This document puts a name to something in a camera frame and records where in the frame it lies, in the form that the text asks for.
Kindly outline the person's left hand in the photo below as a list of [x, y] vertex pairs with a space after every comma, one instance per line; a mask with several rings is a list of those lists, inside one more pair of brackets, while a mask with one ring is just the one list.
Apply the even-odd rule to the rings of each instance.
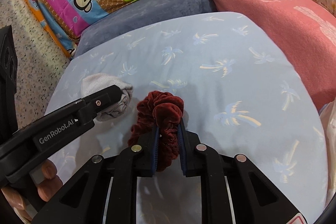
[[[47, 202], [63, 186], [63, 182], [57, 175], [56, 166], [49, 159], [42, 164], [41, 171], [44, 179], [40, 184], [37, 184], [37, 192], [39, 197]], [[21, 221], [23, 223], [31, 223], [32, 218], [26, 210], [27, 206], [23, 197], [16, 190], [11, 188], [2, 188], [1, 191]]]

